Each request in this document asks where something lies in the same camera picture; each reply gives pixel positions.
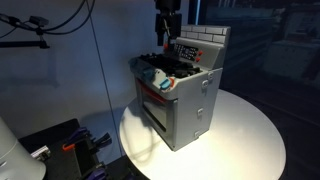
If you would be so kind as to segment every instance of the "oven door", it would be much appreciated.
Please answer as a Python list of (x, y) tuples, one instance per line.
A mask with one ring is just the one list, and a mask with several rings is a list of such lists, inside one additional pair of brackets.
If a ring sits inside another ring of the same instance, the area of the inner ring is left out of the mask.
[(152, 120), (153, 126), (162, 132), (168, 132), (173, 127), (174, 111), (173, 100), (166, 100), (148, 88), (143, 82), (137, 80), (140, 90), (140, 104), (143, 111)]

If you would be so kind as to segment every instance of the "white tabletop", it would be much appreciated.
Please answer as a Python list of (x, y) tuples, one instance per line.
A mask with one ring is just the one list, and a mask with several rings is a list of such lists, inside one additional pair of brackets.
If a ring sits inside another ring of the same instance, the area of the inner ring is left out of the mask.
[(275, 180), (285, 166), (283, 140), (259, 109), (219, 90), (210, 130), (173, 152), (141, 118), (136, 100), (120, 124), (122, 146), (151, 180)]

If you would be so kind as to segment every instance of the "black cable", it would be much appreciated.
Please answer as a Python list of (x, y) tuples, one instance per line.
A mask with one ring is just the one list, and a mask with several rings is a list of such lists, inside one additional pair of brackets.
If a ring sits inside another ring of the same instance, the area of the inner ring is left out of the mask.
[(55, 27), (52, 27), (52, 28), (48, 28), (48, 29), (43, 29), (43, 31), (52, 31), (52, 30), (56, 30), (56, 29), (59, 29), (63, 26), (65, 26), (66, 24), (68, 24), (79, 12), (80, 10), (82, 9), (84, 3), (86, 2), (86, 0), (83, 0), (80, 4), (80, 6), (78, 7), (77, 11), (75, 13), (73, 13), (73, 15), (68, 18), (65, 22), (61, 23), (60, 25), (58, 26), (55, 26)]
[(73, 33), (73, 32), (75, 32), (75, 31), (77, 31), (78, 29), (82, 28), (82, 26), (84, 26), (84, 25), (87, 23), (87, 21), (89, 20), (89, 18), (91, 17), (91, 13), (92, 13), (92, 11), (93, 11), (93, 7), (94, 7), (94, 4), (95, 4), (95, 1), (96, 1), (96, 0), (93, 0), (93, 1), (92, 1), (92, 5), (91, 5), (91, 8), (90, 8), (90, 10), (89, 10), (88, 16), (87, 16), (86, 19), (80, 24), (80, 26), (78, 26), (78, 27), (76, 27), (76, 28), (74, 28), (74, 29), (72, 29), (72, 30), (70, 30), (70, 31), (67, 31), (67, 32), (47, 32), (47, 31), (44, 31), (43, 33), (45, 33), (45, 34), (50, 34), (50, 35), (66, 35), (66, 34)]
[(8, 36), (8, 35), (10, 35), (10, 34), (13, 33), (13, 31), (15, 31), (16, 29), (17, 29), (17, 27), (14, 27), (14, 28), (11, 29), (9, 32), (7, 32), (6, 34), (0, 36), (0, 39), (6, 37), (6, 36)]
[(17, 20), (16, 22), (13, 23), (13, 22), (6, 21), (6, 20), (3, 20), (2, 18), (0, 18), (0, 21), (4, 22), (6, 24), (9, 24), (9, 25), (11, 25), (11, 26), (13, 26), (15, 28), (21, 28), (21, 29), (24, 29), (24, 30), (27, 30), (27, 31), (36, 31), (35, 28), (32, 28), (32, 27), (26, 25), (25, 23), (20, 22), (20, 20), (19, 21)]
[[(90, 24), (91, 24), (91, 27), (92, 27), (92, 31), (93, 31), (93, 37), (94, 37), (94, 42), (96, 44), (96, 48), (97, 48), (97, 52), (98, 52), (98, 58), (99, 58), (99, 63), (100, 63), (100, 68), (101, 68), (101, 73), (102, 73), (102, 77), (103, 77), (103, 82), (104, 82), (104, 87), (106, 89), (106, 92), (107, 92), (107, 99), (108, 99), (108, 103), (110, 105), (110, 109), (111, 109), (111, 117), (112, 117), (112, 120), (113, 120), (113, 126), (114, 128), (116, 129), (116, 134), (119, 134), (118, 130), (117, 130), (117, 126), (116, 126), (116, 122), (115, 122), (115, 115), (114, 115), (114, 108), (111, 104), (111, 100), (110, 100), (110, 92), (109, 92), (109, 88), (108, 88), (108, 84), (107, 84), (107, 79), (106, 79), (106, 72), (103, 68), (103, 63), (102, 63), (102, 59), (101, 59), (101, 53), (100, 53), (100, 50), (99, 50), (99, 45), (98, 45), (98, 38), (96, 36), (96, 30), (93, 26), (93, 20), (92, 20), (92, 17), (90, 16)], [(119, 151), (120, 151), (120, 154), (122, 154), (121, 152), (121, 143), (120, 143), (120, 140), (119, 138), (116, 138), (117, 139), (117, 144), (119, 146)]]
[(2, 36), (0, 36), (0, 39), (1, 38), (4, 38), (4, 37), (6, 37), (6, 36), (8, 36), (9, 34), (11, 34), (11, 33), (13, 33), (13, 31), (15, 31), (17, 28), (15, 27), (15, 28), (13, 28), (13, 29), (11, 29), (9, 32), (7, 32), (6, 34), (4, 34), (4, 35), (2, 35)]

